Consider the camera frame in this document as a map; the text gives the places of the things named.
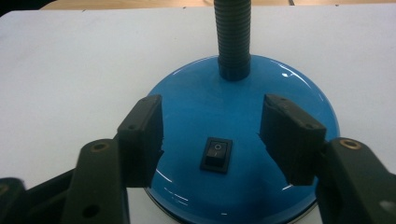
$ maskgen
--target round blue base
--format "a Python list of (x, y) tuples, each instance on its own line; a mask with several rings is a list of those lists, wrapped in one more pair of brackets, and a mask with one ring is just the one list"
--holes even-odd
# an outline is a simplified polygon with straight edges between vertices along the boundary
[[(315, 202), (315, 186), (289, 186), (260, 139), (265, 93), (289, 98), (337, 137), (338, 124), (320, 89), (295, 69), (251, 57), (250, 75), (229, 82), (218, 57), (190, 63), (149, 94), (163, 96), (164, 154), (148, 189), (166, 211), (192, 223), (282, 223)], [(226, 174), (200, 169), (208, 137), (233, 140)]]

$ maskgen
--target table surface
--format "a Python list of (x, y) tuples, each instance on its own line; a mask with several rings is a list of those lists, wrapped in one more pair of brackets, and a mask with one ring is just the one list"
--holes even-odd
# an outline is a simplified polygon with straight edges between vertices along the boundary
[[(251, 0), (253, 6), (306, 6), (395, 3), (396, 0)], [(213, 0), (57, 0), (43, 9), (212, 7)]]
[[(254, 7), (251, 53), (302, 71), (341, 135), (396, 173), (396, 5)], [(31, 188), (111, 138), (167, 74), (218, 53), (212, 7), (39, 10), (0, 18), (0, 176)], [(175, 223), (129, 189), (133, 223)], [(319, 223), (318, 210), (301, 223)]]

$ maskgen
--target desk lamp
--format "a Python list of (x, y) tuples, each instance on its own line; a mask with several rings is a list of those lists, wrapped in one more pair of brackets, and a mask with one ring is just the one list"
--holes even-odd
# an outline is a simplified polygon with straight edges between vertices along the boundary
[(214, 5), (219, 56), (177, 69), (149, 93), (163, 97), (164, 154), (148, 195), (182, 222), (296, 220), (315, 205), (315, 186), (289, 184), (265, 150), (263, 96), (292, 100), (327, 127), (327, 140), (339, 134), (336, 117), (302, 73), (250, 55), (250, 1)]

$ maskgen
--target blue disc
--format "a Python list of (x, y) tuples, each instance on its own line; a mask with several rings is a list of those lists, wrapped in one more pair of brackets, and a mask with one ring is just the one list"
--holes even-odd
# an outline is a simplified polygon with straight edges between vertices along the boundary
[[(149, 94), (163, 96), (164, 154), (148, 194), (191, 223), (282, 223), (315, 202), (315, 186), (289, 186), (260, 139), (265, 93), (289, 98), (337, 137), (338, 123), (320, 89), (295, 69), (251, 57), (250, 75), (219, 75), (218, 57), (190, 63)], [(200, 169), (208, 137), (233, 141), (226, 174)]]

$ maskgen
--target white tabletop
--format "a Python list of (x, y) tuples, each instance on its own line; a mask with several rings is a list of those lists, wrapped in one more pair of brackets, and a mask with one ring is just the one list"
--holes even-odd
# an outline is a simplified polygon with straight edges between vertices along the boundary
[[(327, 95), (341, 135), (396, 173), (396, 5), (254, 7), (251, 53), (286, 63)], [(218, 54), (211, 7), (24, 11), (0, 18), (0, 177), (31, 188), (112, 138), (167, 74)], [(174, 223), (142, 189), (133, 223)], [(302, 223), (318, 223), (315, 210)]]

